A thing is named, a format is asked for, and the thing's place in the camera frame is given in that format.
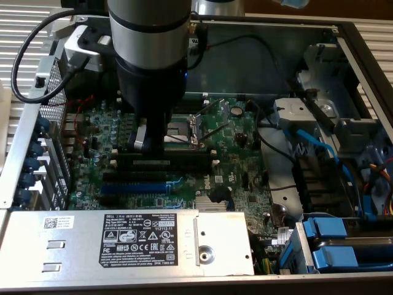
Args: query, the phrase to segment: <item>blue cable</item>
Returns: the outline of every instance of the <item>blue cable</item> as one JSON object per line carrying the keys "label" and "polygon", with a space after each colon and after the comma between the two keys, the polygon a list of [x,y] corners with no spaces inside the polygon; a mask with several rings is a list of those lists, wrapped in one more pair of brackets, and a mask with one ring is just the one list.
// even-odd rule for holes
{"label": "blue cable", "polygon": [[[315,144],[316,146],[321,146],[321,147],[325,148],[326,150],[328,150],[333,155],[333,158],[334,158],[334,161],[336,162],[336,164],[339,164],[340,160],[338,159],[338,157],[334,153],[333,147],[331,147],[329,144],[320,142],[315,137],[313,137],[312,135],[310,135],[309,133],[305,132],[302,129],[298,129],[296,131],[296,133],[297,133],[297,135],[300,135],[304,139],[308,140],[310,143]],[[348,177],[348,179],[352,182],[354,189],[358,189],[355,185],[354,177],[352,176],[352,174],[349,172],[348,168],[345,165],[343,165],[343,172]],[[358,198],[357,201],[359,204],[359,210],[357,212],[357,215],[360,216],[360,214],[362,212],[362,204],[361,204],[359,195],[357,198]]]}

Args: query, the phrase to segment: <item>green motherboard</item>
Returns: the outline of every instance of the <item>green motherboard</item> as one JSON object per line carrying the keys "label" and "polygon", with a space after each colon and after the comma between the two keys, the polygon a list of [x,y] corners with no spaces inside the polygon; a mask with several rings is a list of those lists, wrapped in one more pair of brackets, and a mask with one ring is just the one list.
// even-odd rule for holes
{"label": "green motherboard", "polygon": [[[210,99],[209,103],[213,106],[201,116],[202,136],[223,127],[224,116],[227,116],[227,123],[218,132],[206,137],[203,144],[195,147],[185,142],[190,141],[192,135],[190,115],[174,114],[168,125],[165,151],[174,155],[186,152],[193,156],[195,153],[195,169],[152,171],[148,167],[152,163],[157,164],[157,161],[138,160],[140,167],[147,167],[146,171],[132,171],[139,180],[142,178],[143,188],[147,187],[146,192],[138,194],[121,191],[103,195],[103,187],[108,188],[113,182],[116,183],[115,188],[134,183],[126,178],[130,173],[126,163],[116,158],[127,150],[128,137],[135,128],[134,115],[121,112],[115,103],[103,102],[85,110],[78,129],[85,134],[88,147],[79,145],[72,155],[73,185],[69,210],[198,209],[198,197],[207,197],[218,186],[225,186],[232,192],[235,211],[245,213],[249,230],[256,234],[275,234],[271,220],[266,220],[270,213],[271,195],[257,185],[264,166],[260,141],[255,137],[254,113],[246,111],[245,103],[235,98],[225,99],[229,114],[215,101]],[[200,165],[206,154],[214,154],[215,160],[208,158],[210,169],[203,171]],[[155,180],[160,173],[165,175],[166,186],[169,187],[165,192],[155,191],[162,185]]]}

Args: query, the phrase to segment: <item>circuit board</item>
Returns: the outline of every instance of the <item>circuit board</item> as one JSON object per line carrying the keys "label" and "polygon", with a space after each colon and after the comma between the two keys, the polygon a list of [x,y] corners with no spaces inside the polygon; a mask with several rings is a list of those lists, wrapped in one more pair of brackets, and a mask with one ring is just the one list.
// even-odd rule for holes
{"label": "circuit board", "polygon": [[[105,210],[105,209],[160,209],[160,208],[198,208],[197,197],[208,196],[217,186],[230,187],[235,211],[243,211],[249,230],[256,234],[275,234],[271,221],[264,222],[270,212],[269,192],[255,185],[264,170],[260,145],[255,147],[254,113],[245,111],[245,104],[234,98],[226,98],[231,114],[227,124],[217,133],[203,141],[199,152],[216,153],[214,168],[209,173],[186,171],[175,173],[168,171],[166,177],[171,180],[171,190],[166,193],[146,192],[117,195],[116,204],[102,202],[102,188],[106,173],[116,171],[111,165],[114,152],[126,151],[128,137],[133,130],[133,114],[122,113],[116,105],[103,103],[83,113],[84,119],[79,124],[88,138],[88,151],[82,146],[72,155],[73,186],[69,210]],[[217,130],[222,125],[225,113],[219,105],[201,116],[203,134]],[[168,134],[179,136],[179,129],[185,126],[187,133],[190,125],[189,115],[174,114],[168,125]],[[189,144],[166,138],[165,149],[172,151],[196,151]]]}

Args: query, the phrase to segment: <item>power supply label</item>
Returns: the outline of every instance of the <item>power supply label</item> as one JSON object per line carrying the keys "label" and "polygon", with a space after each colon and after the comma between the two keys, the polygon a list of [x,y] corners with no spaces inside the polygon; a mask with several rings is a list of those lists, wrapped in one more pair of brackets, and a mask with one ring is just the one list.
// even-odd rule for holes
{"label": "power supply label", "polygon": [[176,214],[105,214],[99,263],[105,268],[177,266]]}

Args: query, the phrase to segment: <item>motherboard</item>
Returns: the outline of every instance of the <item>motherboard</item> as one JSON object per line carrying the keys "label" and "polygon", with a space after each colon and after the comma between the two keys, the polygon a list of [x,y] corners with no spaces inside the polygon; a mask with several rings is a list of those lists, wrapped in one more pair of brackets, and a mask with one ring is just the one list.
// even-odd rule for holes
{"label": "motherboard", "polygon": [[[260,185],[264,166],[254,113],[236,98],[211,98],[203,108],[199,116],[173,114],[160,159],[127,153],[134,114],[121,105],[103,101],[84,110],[76,126],[84,140],[72,155],[69,210],[243,211],[251,232],[275,234],[271,195]],[[212,202],[212,195],[222,202]]]}

